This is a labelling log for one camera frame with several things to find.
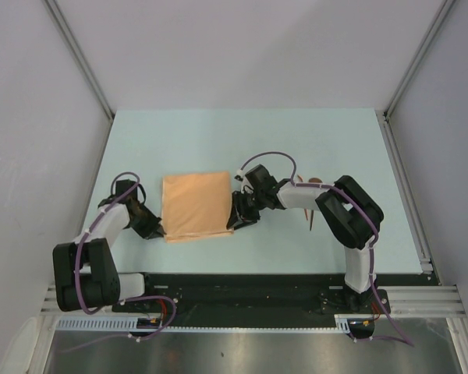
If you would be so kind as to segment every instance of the wall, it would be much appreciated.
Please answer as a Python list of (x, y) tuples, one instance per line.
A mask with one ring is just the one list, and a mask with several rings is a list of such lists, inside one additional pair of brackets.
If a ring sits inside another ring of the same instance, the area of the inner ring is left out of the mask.
[(0, 361), (83, 218), (108, 123), (39, 0), (0, 0)]
[(114, 109), (384, 109), (441, 0), (59, 0)]
[(468, 314), (468, 0), (459, 2), (392, 126), (446, 284)]

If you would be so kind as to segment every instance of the gray floor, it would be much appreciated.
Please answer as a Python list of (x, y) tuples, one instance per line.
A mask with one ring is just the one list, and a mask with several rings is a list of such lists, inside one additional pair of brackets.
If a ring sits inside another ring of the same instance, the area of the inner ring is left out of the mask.
[[(416, 348), (393, 342), (354, 344), (345, 335), (163, 333), (142, 343), (113, 338), (61, 353), (104, 333), (59, 331), (45, 373), (460, 373), (443, 319), (401, 322)], [(377, 333), (391, 333), (380, 321)]]

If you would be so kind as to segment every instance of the white panel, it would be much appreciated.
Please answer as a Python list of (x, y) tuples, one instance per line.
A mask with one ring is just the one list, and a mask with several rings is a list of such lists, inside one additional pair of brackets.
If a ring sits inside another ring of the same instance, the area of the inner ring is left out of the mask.
[(385, 109), (440, 4), (60, 1), (120, 109)]
[(108, 131), (39, 0), (0, 0), (0, 361), (39, 313)]
[(392, 119), (431, 251), (468, 314), (468, 0), (459, 2)]
[[(291, 154), (305, 179), (352, 175), (385, 212), (376, 250), (378, 273), (420, 273), (420, 262), (372, 109), (118, 111), (90, 201), (85, 227), (97, 216), (112, 179), (140, 175), (146, 206), (161, 215), (162, 178), (197, 172), (234, 173), (254, 154)], [(291, 163), (254, 161), (278, 180)], [(232, 187), (239, 183), (232, 178)], [(303, 210), (263, 210), (254, 226), (224, 238), (166, 244), (123, 231), (111, 248), (120, 272), (343, 273), (345, 251), (316, 213), (309, 231)]]

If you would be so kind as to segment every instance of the white table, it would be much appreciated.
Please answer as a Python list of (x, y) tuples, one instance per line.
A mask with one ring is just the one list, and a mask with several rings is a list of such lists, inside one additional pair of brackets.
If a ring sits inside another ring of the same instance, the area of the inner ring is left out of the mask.
[[(333, 182), (352, 175), (385, 213), (376, 250), (378, 273), (420, 273), (421, 267), (385, 144), (372, 109), (118, 111), (94, 187), (86, 227), (112, 179), (134, 171), (146, 205), (161, 215), (164, 175), (230, 171), (266, 150), (291, 154), (304, 178)], [(278, 180), (291, 164), (266, 156)], [(232, 179), (232, 187), (239, 183)], [(342, 273), (345, 257), (319, 213), (309, 231), (302, 210), (264, 210), (261, 221), (225, 238), (166, 244), (125, 230), (112, 247), (119, 272)]]

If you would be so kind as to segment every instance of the light blue table surface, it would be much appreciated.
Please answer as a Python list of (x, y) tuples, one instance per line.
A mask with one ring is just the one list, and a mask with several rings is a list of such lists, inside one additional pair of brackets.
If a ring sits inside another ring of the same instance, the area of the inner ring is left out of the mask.
[[(304, 178), (333, 182), (352, 175), (385, 213), (376, 249), (378, 273), (420, 273), (420, 262), (372, 109), (268, 109), (118, 111), (86, 227), (112, 179), (134, 171), (147, 192), (146, 205), (161, 216), (162, 177), (230, 171), (267, 150), (291, 154)], [(262, 163), (277, 179), (291, 164), (280, 156)], [(232, 178), (232, 187), (239, 183)], [(132, 230), (112, 247), (119, 272), (342, 273), (345, 256), (322, 216), (309, 231), (302, 210), (263, 210), (261, 221), (226, 238), (166, 244), (145, 241)]]

